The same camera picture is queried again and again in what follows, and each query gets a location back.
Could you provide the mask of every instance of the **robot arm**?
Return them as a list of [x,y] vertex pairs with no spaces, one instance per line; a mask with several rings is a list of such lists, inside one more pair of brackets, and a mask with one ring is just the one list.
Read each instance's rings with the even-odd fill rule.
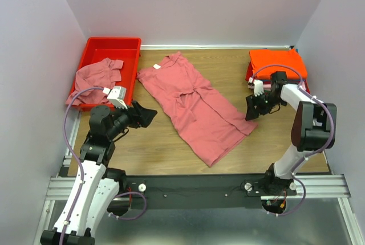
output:
[[[83,170],[79,166],[62,214],[52,231],[43,232],[40,240],[42,245],[59,244],[60,239],[63,239],[63,244],[94,244],[95,231],[108,205],[116,195],[126,190],[125,171],[108,168],[115,141],[127,134],[128,127],[149,126],[157,111],[145,109],[137,101],[132,102],[132,107],[126,106],[118,94],[119,90],[115,87],[108,95],[108,99],[116,106],[115,111],[106,105],[98,105],[91,111],[90,131],[80,150]],[[66,231],[61,238],[65,225]]]
[[[286,72],[277,71],[271,75],[271,91],[264,92],[262,82],[250,81],[254,94],[246,98],[248,110],[246,120],[256,119],[259,115],[272,113],[275,106],[289,103],[297,112],[291,130],[291,145],[283,157],[272,164],[266,172],[266,192],[275,183],[288,186],[303,164],[312,156],[314,150],[322,148],[331,135],[330,119],[318,101],[296,84],[288,84]],[[336,106],[323,103],[330,112],[334,126]],[[331,148],[335,141],[334,130],[331,141],[326,148]]]

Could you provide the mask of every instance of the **orange plastic bin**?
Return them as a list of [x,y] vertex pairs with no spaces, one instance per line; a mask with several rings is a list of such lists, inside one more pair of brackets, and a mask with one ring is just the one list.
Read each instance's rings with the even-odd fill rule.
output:
[[[133,89],[135,87],[138,61],[141,50],[140,38],[117,38],[117,37],[91,37],[88,39],[84,53],[81,57],[78,70],[89,64],[100,62],[105,58],[122,60],[123,67],[120,70],[121,81],[116,82],[127,89],[124,102],[128,105],[132,102]],[[75,91],[75,80],[70,94]],[[90,111],[98,104],[80,104],[73,107],[82,111]]]

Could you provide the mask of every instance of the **crumpled pink cloth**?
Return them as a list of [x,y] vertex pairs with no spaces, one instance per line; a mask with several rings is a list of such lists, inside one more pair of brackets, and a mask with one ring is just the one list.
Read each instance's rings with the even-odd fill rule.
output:
[[[101,62],[84,66],[76,72],[75,91],[69,95],[66,104],[81,90],[89,87],[113,88],[116,81],[121,81],[120,69],[123,66],[122,60],[111,60],[105,58]],[[101,90],[90,90],[81,94],[74,105],[84,104],[106,104],[109,103],[107,95]]]
[[212,166],[238,145],[256,123],[245,120],[180,52],[140,70],[137,79],[160,103],[180,137]]

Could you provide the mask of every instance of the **white panel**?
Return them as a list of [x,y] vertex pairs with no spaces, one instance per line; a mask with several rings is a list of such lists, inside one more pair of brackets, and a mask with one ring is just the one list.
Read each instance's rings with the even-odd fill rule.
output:
[[104,178],[100,180],[92,199],[86,222],[86,228],[90,228],[91,236],[95,237],[101,219],[107,212],[111,201],[118,195],[118,192],[119,183],[114,181],[114,179]]
[[67,0],[89,36],[143,44],[295,44],[320,0]]
[[63,212],[54,225],[54,228],[57,228],[57,232],[62,232],[64,227],[64,221],[67,220],[69,221],[69,224],[66,227],[66,234],[70,234],[71,232],[75,231],[76,235],[83,236],[85,233],[86,220],[88,218],[90,205],[93,201],[95,191],[98,188],[99,182],[105,173],[106,167],[103,164],[96,164],[95,161],[84,161],[82,165],[85,173],[78,201],[76,202],[70,219],[67,220],[67,216],[70,213],[71,206],[74,204],[75,197],[80,188],[80,167],[78,169],[78,175],[76,176],[76,180],[72,187],[70,196],[66,202],[66,205],[63,209]]
[[1,244],[33,243],[84,44],[66,0],[0,0]]
[[336,142],[326,151],[327,159],[336,174],[345,174],[363,232],[364,20],[364,0],[322,0],[297,45],[313,94],[337,105]]

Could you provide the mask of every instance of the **wooden surface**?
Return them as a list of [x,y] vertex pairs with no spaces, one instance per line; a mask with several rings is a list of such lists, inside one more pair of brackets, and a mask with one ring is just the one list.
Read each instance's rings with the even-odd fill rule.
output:
[[[153,66],[173,50],[148,50],[141,52],[139,69]],[[249,50],[183,50],[182,54],[200,71],[203,77],[225,96],[239,111],[246,113],[245,97],[251,94],[245,74]],[[290,145],[290,131],[295,111],[282,107],[272,115],[256,119],[258,127],[236,148],[212,168],[206,166],[175,131],[170,118],[158,102],[136,81],[133,99],[142,106],[158,111],[147,128],[129,129],[129,134],[116,143],[109,163],[111,168],[123,169],[129,175],[146,174],[231,174],[263,173],[272,162],[282,157]],[[75,151],[89,130],[90,114],[82,114]],[[301,172],[327,172],[323,154],[310,159]],[[73,160],[69,175],[75,175],[77,163]]]

